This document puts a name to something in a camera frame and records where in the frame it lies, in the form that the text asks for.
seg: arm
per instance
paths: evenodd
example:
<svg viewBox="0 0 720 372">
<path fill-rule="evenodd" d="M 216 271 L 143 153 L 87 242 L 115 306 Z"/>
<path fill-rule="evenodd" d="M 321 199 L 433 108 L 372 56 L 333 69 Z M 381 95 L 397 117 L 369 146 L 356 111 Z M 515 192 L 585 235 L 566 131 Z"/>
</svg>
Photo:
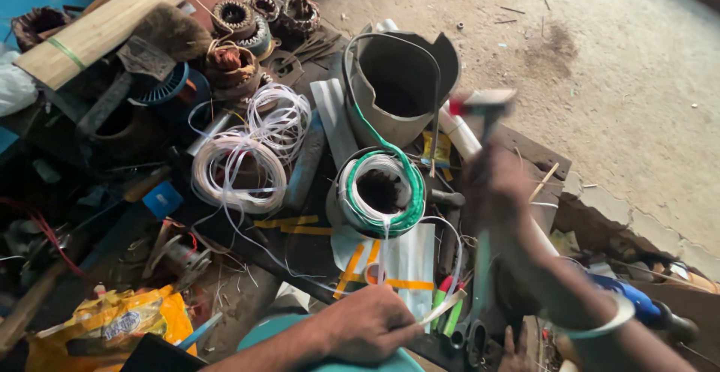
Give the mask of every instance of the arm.
<svg viewBox="0 0 720 372">
<path fill-rule="evenodd" d="M 490 147 L 467 166 L 465 196 L 490 231 L 492 244 L 508 259 L 513 275 L 523 281 L 556 325 L 589 330 L 617 313 L 615 301 L 597 289 L 568 261 L 551 256 L 532 230 L 527 175 L 517 158 Z M 628 321 L 614 333 L 574 340 L 589 371 L 694 371 L 676 352 L 638 321 Z"/>
<path fill-rule="evenodd" d="M 422 332 L 390 285 L 369 285 L 204 371 L 288 371 L 328 357 L 378 362 Z"/>
</svg>

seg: dirt stain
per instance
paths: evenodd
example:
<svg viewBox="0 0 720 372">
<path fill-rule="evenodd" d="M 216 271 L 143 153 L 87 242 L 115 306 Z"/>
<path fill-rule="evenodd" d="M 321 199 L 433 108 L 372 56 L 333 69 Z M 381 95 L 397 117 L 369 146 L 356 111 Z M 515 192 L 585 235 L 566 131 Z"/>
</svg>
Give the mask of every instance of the dirt stain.
<svg viewBox="0 0 720 372">
<path fill-rule="evenodd" d="M 538 39 L 524 52 L 528 77 L 540 80 L 570 77 L 569 65 L 578 56 L 575 42 L 558 23 L 546 25 L 545 34 L 545 38 Z"/>
</svg>

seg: white plastic bag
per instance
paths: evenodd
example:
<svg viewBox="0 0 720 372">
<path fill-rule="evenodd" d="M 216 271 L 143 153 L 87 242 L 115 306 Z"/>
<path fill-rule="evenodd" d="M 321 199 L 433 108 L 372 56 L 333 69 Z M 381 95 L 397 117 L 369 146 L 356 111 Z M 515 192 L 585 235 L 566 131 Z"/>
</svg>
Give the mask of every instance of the white plastic bag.
<svg viewBox="0 0 720 372">
<path fill-rule="evenodd" d="M 0 43 L 0 116 L 25 109 L 38 99 L 32 77 L 12 65 L 19 56 L 20 53 Z"/>
</svg>

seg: concrete floor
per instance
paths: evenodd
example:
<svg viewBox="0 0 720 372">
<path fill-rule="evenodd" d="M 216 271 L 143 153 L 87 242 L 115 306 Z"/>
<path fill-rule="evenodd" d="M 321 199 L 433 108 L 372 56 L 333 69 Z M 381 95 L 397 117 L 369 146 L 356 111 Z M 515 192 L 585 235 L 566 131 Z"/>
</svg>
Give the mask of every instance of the concrete floor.
<svg viewBox="0 0 720 372">
<path fill-rule="evenodd" d="M 704 4 L 316 1 L 325 22 L 347 34 L 384 18 L 428 38 L 445 32 L 462 53 L 460 89 L 517 87 L 510 127 L 720 257 L 720 16 Z"/>
</svg>

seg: bamboo sticks bundle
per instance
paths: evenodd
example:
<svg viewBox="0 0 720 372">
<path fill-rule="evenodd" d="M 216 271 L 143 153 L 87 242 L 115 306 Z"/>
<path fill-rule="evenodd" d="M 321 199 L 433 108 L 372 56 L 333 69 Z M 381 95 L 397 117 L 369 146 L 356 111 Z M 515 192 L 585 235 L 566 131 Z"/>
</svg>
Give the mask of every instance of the bamboo sticks bundle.
<svg viewBox="0 0 720 372">
<path fill-rule="evenodd" d="M 127 40 L 157 4 L 183 1 L 111 0 L 21 55 L 14 64 L 57 90 Z"/>
</svg>

